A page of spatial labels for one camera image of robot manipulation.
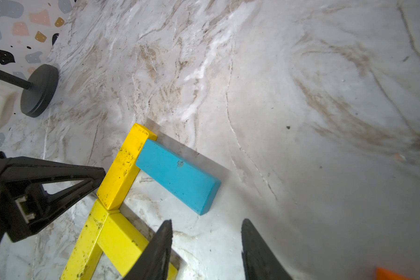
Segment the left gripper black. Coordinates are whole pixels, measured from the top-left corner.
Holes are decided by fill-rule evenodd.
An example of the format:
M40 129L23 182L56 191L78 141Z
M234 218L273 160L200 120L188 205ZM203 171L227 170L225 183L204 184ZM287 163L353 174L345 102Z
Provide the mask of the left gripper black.
M0 152L0 242L39 233L66 210L96 190L104 168L6 157Z

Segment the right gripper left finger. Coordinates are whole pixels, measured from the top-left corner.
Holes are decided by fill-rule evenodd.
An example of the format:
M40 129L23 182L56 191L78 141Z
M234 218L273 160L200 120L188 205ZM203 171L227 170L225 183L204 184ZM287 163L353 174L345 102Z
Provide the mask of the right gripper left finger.
M172 221L165 220L124 280L166 280L172 250Z

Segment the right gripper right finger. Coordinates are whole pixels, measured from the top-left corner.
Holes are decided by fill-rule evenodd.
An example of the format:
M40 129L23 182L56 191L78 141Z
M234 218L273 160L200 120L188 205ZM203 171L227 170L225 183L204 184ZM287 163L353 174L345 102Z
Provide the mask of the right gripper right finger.
M241 226L242 259L247 280L291 280L251 220Z

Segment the yellow block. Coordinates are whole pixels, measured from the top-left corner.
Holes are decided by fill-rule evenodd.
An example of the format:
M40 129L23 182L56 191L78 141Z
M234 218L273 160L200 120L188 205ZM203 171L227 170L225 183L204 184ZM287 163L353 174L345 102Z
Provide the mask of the yellow block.
M106 210L119 209L126 198L140 172L136 161L147 140L155 141L157 135L140 124L134 124L98 188L98 199Z
M122 214L114 213L108 215L99 235L98 245L124 278L150 241ZM178 269L169 262L167 280L175 280L177 274Z
M98 238L109 215L97 199L87 217L61 280L91 280L103 253Z

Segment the teal block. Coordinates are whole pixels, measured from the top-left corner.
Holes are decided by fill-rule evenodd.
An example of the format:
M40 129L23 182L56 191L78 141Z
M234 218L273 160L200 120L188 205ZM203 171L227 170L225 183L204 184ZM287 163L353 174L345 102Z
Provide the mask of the teal block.
M146 140L136 166L198 215L206 214L221 181L153 140Z

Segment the orange block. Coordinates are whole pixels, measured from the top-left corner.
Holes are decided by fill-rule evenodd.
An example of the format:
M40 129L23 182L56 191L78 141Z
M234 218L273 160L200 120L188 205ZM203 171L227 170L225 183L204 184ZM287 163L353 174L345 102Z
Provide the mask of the orange block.
M381 267L378 267L375 273L376 280L411 280L410 278Z

